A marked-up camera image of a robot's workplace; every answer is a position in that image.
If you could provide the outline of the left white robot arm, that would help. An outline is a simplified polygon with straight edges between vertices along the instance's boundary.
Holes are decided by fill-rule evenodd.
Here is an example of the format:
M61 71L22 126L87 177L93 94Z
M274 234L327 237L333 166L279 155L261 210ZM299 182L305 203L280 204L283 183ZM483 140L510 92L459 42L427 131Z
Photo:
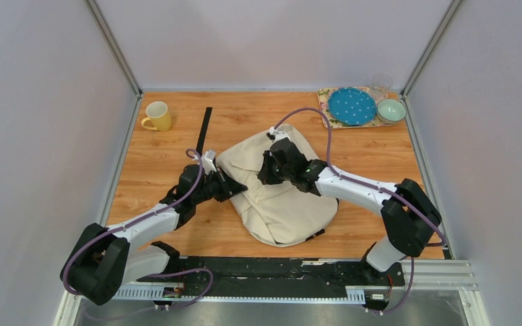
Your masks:
M199 204L223 202L246 190L220 167L205 173L197 164L187 165L177 185L149 211L119 224L92 223L84 229L60 272L65 289L100 306L122 285L145 276L175 280L181 270L179 252L157 237L186 225Z

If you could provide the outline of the beige canvas backpack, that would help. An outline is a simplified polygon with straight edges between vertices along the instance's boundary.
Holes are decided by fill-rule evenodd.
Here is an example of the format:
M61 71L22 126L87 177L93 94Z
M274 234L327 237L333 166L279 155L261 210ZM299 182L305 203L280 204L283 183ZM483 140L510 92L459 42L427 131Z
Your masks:
M259 132L223 151L217 156L216 165L247 187L229 201L248 232L264 244L288 247L324 230L337 214L338 201L303 193L289 181L262 184L258 179L262 154L271 145L266 133Z

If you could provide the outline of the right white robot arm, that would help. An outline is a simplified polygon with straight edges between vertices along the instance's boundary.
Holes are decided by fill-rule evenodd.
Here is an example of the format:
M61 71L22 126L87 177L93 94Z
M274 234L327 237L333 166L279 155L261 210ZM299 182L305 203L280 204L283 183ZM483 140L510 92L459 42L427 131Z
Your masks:
M258 179L265 185L289 181L298 191L344 200L383 220L386 235L364 255L360 274L371 285L404 257L419 257L433 235L442 237L442 217L414 180L388 183L336 169L328 161L309 160L288 137L271 136Z

